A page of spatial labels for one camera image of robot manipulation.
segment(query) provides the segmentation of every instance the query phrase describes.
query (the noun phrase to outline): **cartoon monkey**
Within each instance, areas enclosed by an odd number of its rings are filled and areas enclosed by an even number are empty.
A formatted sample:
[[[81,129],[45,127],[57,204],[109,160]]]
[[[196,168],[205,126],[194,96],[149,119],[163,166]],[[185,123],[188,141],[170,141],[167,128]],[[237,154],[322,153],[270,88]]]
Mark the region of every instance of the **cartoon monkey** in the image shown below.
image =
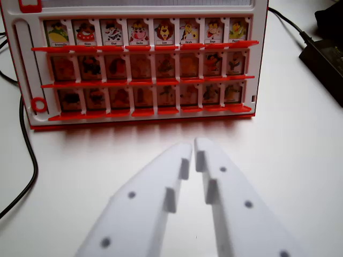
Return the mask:
[[[155,29],[155,31],[157,33],[157,37],[165,41],[173,36],[174,28],[169,22],[163,20],[161,24]]]
[[[211,20],[208,23],[208,30],[207,30],[207,37],[214,39],[215,36],[219,36],[219,21],[218,20]]]

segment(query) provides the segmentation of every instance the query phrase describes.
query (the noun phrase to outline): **white table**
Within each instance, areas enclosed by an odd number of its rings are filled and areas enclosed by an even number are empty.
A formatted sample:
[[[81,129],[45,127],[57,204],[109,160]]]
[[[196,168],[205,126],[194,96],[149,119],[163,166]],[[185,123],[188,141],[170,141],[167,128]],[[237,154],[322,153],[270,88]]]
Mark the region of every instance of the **white table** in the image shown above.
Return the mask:
[[[331,4],[270,1],[312,36],[314,12]],[[300,52],[269,13],[252,119],[30,131],[40,174],[25,201],[0,221],[0,255],[73,256],[109,197],[141,167],[175,142],[206,136],[224,148],[308,256],[342,256],[343,110],[300,61]],[[0,70],[15,78],[8,50],[0,60]],[[32,164],[19,126],[19,90],[0,80],[2,210],[31,178]],[[169,215],[161,256],[216,252],[211,207],[204,204],[193,161],[177,213]]]

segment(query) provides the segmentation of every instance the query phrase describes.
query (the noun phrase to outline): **black cable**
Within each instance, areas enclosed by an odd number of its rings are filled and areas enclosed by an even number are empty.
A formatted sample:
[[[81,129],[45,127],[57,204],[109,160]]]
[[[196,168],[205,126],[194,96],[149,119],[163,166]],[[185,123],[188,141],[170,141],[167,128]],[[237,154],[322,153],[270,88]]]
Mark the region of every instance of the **black cable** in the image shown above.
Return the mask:
[[[306,34],[305,31],[302,31],[294,22],[283,16],[279,11],[275,10],[274,8],[268,7],[268,10],[274,13],[275,15],[279,16],[285,22],[289,23],[292,27],[294,27],[300,33],[301,37],[304,39],[306,44],[313,44],[312,38],[308,34]]]
[[[4,45],[7,43],[7,39],[0,44],[0,49],[4,47]],[[4,73],[0,71],[0,76],[6,79],[7,81],[16,84],[17,81],[14,79],[9,78],[6,76]],[[33,164],[33,175],[27,186],[20,192],[20,194],[0,213],[0,219],[5,216],[19,201],[20,199],[31,189],[31,187],[34,185],[34,183],[37,180],[38,177],[38,163],[36,156],[34,155],[30,140],[27,135],[26,127],[25,127],[25,122],[24,122],[24,101],[23,97],[20,97],[20,102],[19,102],[19,121],[20,121],[20,128],[21,132],[23,133],[23,137],[25,140],[25,144],[28,150],[28,153],[30,154],[32,164]]]

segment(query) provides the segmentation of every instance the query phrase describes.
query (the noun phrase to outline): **guess who game board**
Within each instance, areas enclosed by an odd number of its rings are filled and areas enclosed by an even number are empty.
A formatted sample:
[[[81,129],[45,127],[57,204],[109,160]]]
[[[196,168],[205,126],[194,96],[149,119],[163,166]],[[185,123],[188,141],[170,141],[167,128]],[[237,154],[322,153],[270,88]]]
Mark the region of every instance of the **guess who game board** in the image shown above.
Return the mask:
[[[0,3],[32,129],[255,115],[267,0]]]

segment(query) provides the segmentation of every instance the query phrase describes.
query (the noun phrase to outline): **character card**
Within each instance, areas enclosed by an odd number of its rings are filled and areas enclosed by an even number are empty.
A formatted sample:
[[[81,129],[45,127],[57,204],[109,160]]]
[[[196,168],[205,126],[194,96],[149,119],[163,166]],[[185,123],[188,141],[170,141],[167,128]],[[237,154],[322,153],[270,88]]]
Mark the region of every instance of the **character card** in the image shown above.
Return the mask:
[[[130,60],[133,79],[151,78],[150,59],[146,55],[131,55]]]
[[[221,60],[217,52],[207,52],[204,57],[204,76],[221,75]]]
[[[126,63],[120,55],[105,55],[106,75],[108,79],[126,79]]]
[[[78,57],[82,80],[101,79],[100,62],[92,55]]]
[[[77,46],[96,46],[95,27],[88,20],[73,20]]]
[[[224,103],[241,103],[243,87],[240,83],[229,84],[225,87]]]
[[[81,111],[80,96],[74,89],[58,89],[61,111]]]
[[[116,19],[100,20],[102,44],[104,46],[122,46],[123,30],[122,25]]]
[[[224,24],[220,18],[205,19],[205,44],[222,43]]]
[[[73,62],[66,56],[52,56],[51,65],[56,81],[75,80]]]
[[[135,108],[153,108],[153,95],[150,87],[134,87]]]
[[[227,71],[226,75],[242,75],[244,74],[245,56],[242,52],[227,53]]]
[[[174,107],[176,105],[175,88],[171,85],[157,87],[158,107]]]
[[[154,19],[155,45],[168,46],[174,42],[174,24],[169,19]]]
[[[123,110],[130,108],[129,93],[124,87],[109,88],[109,98],[113,110]]]
[[[198,77],[199,59],[195,53],[180,54],[180,76],[181,77]]]
[[[180,19],[180,44],[199,43],[199,27],[195,19]]]
[[[198,106],[198,89],[193,84],[180,85],[180,105]]]
[[[217,84],[203,85],[203,105],[219,104],[220,88]]]
[[[105,95],[99,88],[84,89],[87,110],[106,110]]]
[[[49,47],[62,47],[69,45],[66,26],[60,20],[44,21],[45,35]]]
[[[149,44],[149,27],[143,19],[128,19],[129,44],[147,46]]]
[[[229,43],[247,40],[248,23],[245,18],[230,18]]]
[[[175,77],[175,60],[171,54],[155,55],[155,63],[157,78]]]

